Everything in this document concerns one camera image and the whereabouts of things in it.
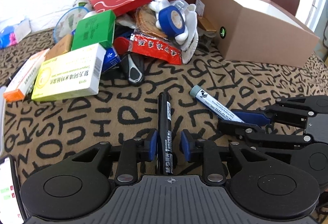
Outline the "blue small box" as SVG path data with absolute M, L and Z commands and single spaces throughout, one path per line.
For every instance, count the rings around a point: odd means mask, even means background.
M 118 65 L 120 61 L 120 56 L 114 47 L 107 49 L 103 59 L 102 73 L 105 73 L 110 68 Z

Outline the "blue tape roll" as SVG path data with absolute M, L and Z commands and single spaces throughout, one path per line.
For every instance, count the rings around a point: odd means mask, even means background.
M 182 14 L 178 8 L 173 5 L 159 11 L 158 20 L 161 30 L 168 37 L 176 37 L 185 31 L 185 21 Z

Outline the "grey white marker pen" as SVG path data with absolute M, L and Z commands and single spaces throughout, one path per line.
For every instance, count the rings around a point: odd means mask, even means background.
M 244 123 L 241 118 L 239 118 L 236 114 L 230 111 L 227 107 L 222 105 L 219 101 L 217 101 L 214 97 L 208 94 L 200 86 L 195 85 L 191 89 L 190 95 L 196 100 L 200 101 L 200 103 L 207 106 L 213 113 L 217 114 L 220 119 Z

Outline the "white plastic figure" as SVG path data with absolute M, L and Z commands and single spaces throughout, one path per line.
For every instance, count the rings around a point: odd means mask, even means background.
M 182 45 L 188 38 L 185 15 L 168 0 L 152 0 L 148 6 L 155 12 L 157 29 Z

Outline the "black silver clicker device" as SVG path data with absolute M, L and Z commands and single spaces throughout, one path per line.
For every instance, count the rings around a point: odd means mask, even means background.
M 124 54 L 121 60 L 123 73 L 130 85 L 140 86 L 145 78 L 145 63 L 142 55 L 134 52 Z

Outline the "small brown carton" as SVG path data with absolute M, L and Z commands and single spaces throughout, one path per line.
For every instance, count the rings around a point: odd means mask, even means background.
M 70 52 L 73 35 L 67 34 L 55 46 L 53 46 L 45 56 L 45 61 Z

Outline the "red snack packet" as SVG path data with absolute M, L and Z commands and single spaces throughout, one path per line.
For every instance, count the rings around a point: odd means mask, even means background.
M 143 34 L 130 36 L 129 51 L 136 54 L 167 61 L 172 65 L 181 65 L 181 50 L 158 38 Z

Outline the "green carton box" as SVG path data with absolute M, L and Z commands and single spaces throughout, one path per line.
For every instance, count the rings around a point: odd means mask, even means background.
M 112 47 L 115 33 L 116 16 L 112 10 L 89 16 L 78 22 L 71 50 L 80 49 L 93 44 L 103 48 Z

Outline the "orange white medicine box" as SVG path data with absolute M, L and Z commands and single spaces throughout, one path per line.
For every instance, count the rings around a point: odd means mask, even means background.
M 32 55 L 26 60 L 3 93 L 3 98 L 7 102 L 21 101 L 26 97 L 48 52 L 49 48 Z

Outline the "white work glove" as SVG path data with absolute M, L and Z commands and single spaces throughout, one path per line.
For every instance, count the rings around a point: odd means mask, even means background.
M 188 37 L 181 46 L 181 58 L 182 63 L 187 64 L 191 60 L 198 43 L 196 5 L 189 4 L 184 13 L 186 16 L 184 23 L 188 29 Z

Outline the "black marker pen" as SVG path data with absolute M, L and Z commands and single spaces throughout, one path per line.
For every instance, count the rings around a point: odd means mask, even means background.
M 157 172 L 160 175 L 173 175 L 171 102 L 167 91 L 157 97 Z

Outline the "yellow-green medicine box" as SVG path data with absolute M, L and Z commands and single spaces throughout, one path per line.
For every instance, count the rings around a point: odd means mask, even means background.
M 43 62 L 31 99 L 42 102 L 97 95 L 105 53 L 100 44 L 93 44 Z

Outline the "brown cardboard box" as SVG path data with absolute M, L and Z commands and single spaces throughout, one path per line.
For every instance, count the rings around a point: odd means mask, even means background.
M 319 38 L 271 0 L 196 0 L 223 58 L 302 67 Z

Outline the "blue tissue pack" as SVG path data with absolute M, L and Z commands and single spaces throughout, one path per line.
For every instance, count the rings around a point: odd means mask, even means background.
M 24 19 L 19 24 L 5 27 L 3 30 L 1 30 L 1 49 L 15 46 L 27 35 L 29 35 L 31 31 L 32 30 L 29 19 Z

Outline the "letter-pattern brown blanket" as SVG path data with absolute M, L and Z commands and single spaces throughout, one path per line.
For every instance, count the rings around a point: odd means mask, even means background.
M 103 75 L 95 96 L 53 102 L 29 97 L 6 106 L 3 153 L 17 161 L 19 179 L 107 141 L 120 145 L 132 137 L 145 137 L 157 127 L 157 96 L 171 95 L 172 138 L 176 174 L 197 174 L 201 169 L 184 161 L 179 150 L 180 133 L 227 146 L 232 140 L 218 130 L 218 118 L 190 97 L 202 86 L 231 109 L 254 110 L 280 97 L 327 94 L 327 67 L 311 55 L 301 68 L 227 61 L 217 48 L 199 47 L 186 65 L 173 66 L 148 59 L 145 81 L 130 86 L 118 70 Z

